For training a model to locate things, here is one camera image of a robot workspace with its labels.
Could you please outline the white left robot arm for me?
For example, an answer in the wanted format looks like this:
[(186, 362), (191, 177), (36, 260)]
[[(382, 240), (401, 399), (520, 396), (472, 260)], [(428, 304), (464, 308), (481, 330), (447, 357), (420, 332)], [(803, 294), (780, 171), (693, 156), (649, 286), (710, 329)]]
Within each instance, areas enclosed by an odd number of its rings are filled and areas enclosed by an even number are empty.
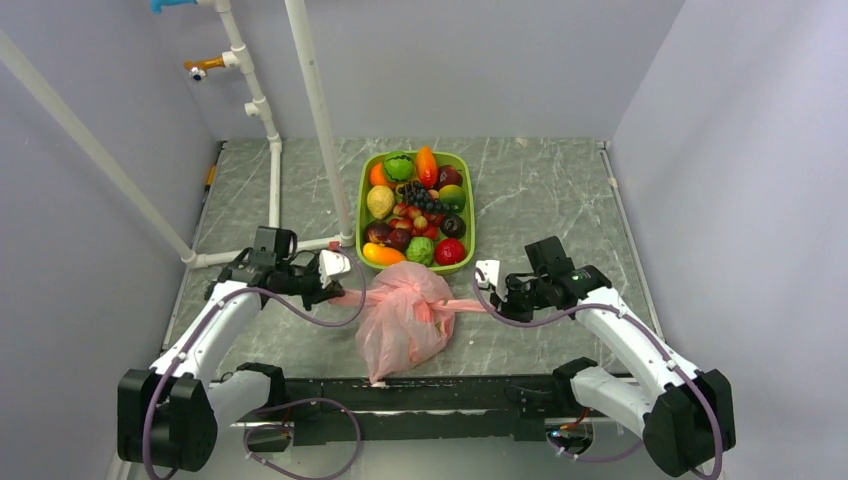
[(197, 472), (220, 429), (249, 414), (279, 417), (289, 395), (281, 368), (246, 362), (216, 382), (215, 373), (241, 331), (269, 301), (307, 322), (313, 306), (340, 298), (341, 276), (355, 269), (337, 242), (306, 251), (297, 235), (260, 226), (254, 243), (227, 263), (206, 291), (206, 304), (182, 336), (146, 369), (130, 369), (117, 389), (117, 453), (151, 479)]

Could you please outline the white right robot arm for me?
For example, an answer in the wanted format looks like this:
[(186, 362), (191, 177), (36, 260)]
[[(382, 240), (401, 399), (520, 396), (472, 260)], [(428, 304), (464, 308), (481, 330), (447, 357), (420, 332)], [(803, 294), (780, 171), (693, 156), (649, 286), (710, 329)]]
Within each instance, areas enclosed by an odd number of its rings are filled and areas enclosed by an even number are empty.
[(595, 266), (578, 267), (561, 241), (549, 237), (525, 248), (528, 273), (502, 275), (497, 260), (475, 265), (474, 294), (498, 321), (539, 326), (534, 314), (553, 308), (545, 324), (569, 318), (592, 332), (632, 377), (627, 382), (588, 358), (554, 373), (551, 401), (574, 415), (587, 407), (636, 435), (654, 464), (670, 477), (691, 473), (719, 479), (724, 454), (736, 444), (732, 387), (717, 369), (697, 367), (650, 330)]

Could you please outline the pink plastic bag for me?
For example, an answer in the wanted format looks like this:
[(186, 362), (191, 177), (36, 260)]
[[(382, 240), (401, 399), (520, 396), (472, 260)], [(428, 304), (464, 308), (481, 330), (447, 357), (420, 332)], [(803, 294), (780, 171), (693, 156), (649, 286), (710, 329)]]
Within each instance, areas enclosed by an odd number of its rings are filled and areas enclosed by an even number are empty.
[(427, 267), (400, 262), (378, 273), (365, 291), (347, 289), (332, 305), (365, 301), (355, 335), (370, 383), (426, 362), (446, 348), (458, 313), (483, 313), (478, 300), (456, 299), (448, 283)]

